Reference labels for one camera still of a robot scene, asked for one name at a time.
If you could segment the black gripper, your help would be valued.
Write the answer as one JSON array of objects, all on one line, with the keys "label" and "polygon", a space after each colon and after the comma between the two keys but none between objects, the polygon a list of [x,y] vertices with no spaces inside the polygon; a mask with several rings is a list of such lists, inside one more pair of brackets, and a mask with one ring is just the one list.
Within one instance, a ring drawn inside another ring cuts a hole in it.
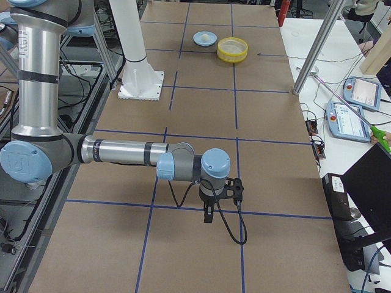
[{"label": "black gripper", "polygon": [[203,201],[203,210],[204,210],[204,222],[212,223],[213,222],[213,212],[214,205],[216,203],[215,197],[212,195],[207,195],[203,192],[200,193],[200,199]]}]

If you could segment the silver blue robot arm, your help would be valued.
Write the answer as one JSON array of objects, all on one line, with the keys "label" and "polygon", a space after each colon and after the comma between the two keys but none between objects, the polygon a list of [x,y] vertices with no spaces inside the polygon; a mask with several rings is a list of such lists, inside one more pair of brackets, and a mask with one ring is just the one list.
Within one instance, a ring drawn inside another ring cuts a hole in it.
[{"label": "silver blue robot arm", "polygon": [[200,186],[204,221],[212,222],[227,196],[230,158],[212,148],[196,155],[187,143],[166,144],[96,139],[66,134],[57,125],[60,38],[95,31],[92,1],[12,1],[18,26],[19,122],[1,150],[1,166],[27,184],[43,181],[68,166],[89,162],[145,165],[159,179]]}]

